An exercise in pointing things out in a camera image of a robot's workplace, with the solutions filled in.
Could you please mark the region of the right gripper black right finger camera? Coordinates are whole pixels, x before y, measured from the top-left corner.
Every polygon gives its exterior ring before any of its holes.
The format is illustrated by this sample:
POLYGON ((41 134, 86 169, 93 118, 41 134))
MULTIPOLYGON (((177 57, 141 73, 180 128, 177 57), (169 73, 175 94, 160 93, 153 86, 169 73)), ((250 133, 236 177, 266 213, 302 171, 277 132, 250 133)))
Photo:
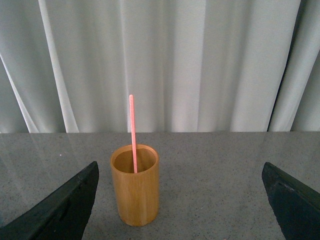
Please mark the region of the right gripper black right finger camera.
POLYGON ((268 202, 287 240, 320 238, 320 193, 270 162, 261 178, 268 202))

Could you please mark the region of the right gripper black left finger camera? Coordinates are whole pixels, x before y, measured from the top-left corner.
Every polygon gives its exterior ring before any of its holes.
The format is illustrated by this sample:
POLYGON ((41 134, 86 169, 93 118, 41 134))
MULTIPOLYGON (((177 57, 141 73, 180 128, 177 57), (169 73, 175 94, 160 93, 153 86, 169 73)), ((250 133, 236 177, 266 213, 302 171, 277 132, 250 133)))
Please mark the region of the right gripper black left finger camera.
POLYGON ((2 240, 80 240, 99 181, 93 161, 49 196, 0 229, 2 240))

